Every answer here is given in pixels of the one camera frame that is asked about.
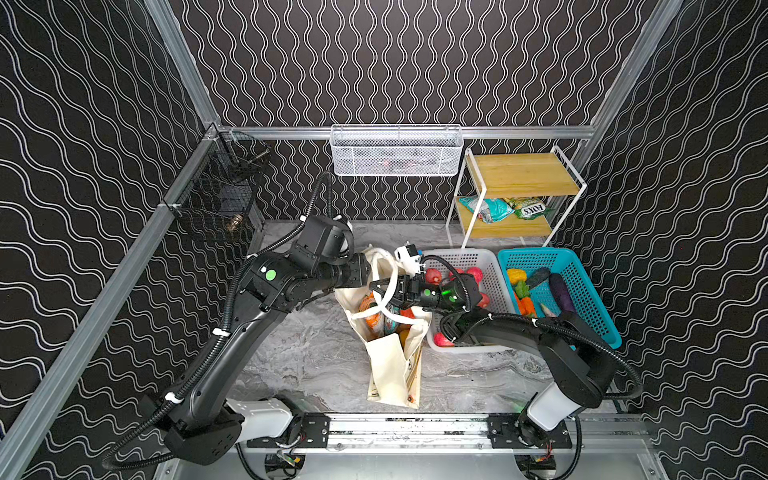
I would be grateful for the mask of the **orange candy bag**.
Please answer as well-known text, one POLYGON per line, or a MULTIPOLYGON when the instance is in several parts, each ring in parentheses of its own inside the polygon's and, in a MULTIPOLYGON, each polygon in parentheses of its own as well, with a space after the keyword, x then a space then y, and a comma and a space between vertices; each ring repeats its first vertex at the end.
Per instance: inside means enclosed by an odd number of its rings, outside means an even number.
MULTIPOLYGON (((359 305, 359 312, 362 313, 375 306, 377 306, 377 302, 373 294, 368 294, 362 299, 359 305)), ((371 335, 373 335, 376 338, 381 337, 383 335, 385 321, 381 312, 368 315, 363 318, 363 321, 365 322, 365 325, 371 335)))

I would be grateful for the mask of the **floral canvas grocery bag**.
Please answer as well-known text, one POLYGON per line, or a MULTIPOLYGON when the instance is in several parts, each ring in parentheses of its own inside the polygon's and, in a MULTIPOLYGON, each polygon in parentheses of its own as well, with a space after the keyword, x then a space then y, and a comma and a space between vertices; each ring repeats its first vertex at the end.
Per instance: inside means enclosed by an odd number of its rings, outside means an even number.
MULTIPOLYGON (((370 246, 363 251, 370 266, 368 283, 408 275, 388 251, 370 246)), ((410 315, 399 312, 394 297, 381 297, 369 287, 338 289, 335 299, 342 307, 349 325, 363 342, 371 367, 368 400, 380 404, 416 409, 420 406, 422 342, 426 339, 433 314, 421 307, 413 307, 410 315), (362 313, 359 305, 368 294, 373 294, 377 306, 362 313), (381 312, 384 333, 374 337, 363 318, 381 312)))

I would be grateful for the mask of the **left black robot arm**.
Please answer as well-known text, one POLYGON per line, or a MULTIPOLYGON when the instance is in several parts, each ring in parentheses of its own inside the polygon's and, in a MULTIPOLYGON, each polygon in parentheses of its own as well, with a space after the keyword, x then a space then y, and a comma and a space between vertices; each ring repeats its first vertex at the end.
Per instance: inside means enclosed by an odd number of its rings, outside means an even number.
POLYGON ((102 457, 108 471, 140 470, 172 459, 210 465, 240 440, 243 414, 226 397, 235 380, 266 337, 316 291, 365 285, 370 264, 364 254, 320 262, 308 270, 287 254, 261 252, 235 275, 221 330, 171 386, 149 417, 124 434, 102 457), (148 459, 121 460, 118 453, 140 434, 164 431, 165 453, 148 459))

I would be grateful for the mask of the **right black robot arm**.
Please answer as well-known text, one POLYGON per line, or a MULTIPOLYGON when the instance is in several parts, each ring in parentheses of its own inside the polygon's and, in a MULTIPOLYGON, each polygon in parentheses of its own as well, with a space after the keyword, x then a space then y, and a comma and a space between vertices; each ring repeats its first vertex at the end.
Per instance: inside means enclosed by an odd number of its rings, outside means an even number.
POLYGON ((574 312, 543 318, 492 312, 481 306, 481 292, 469 273, 455 272, 444 285, 417 274, 374 280, 369 287, 382 296, 382 306, 421 307, 440 314, 440 332, 454 344, 474 338, 537 352, 552 383, 535 394, 518 417, 519 435, 528 444, 582 410, 643 393, 639 372, 574 312))

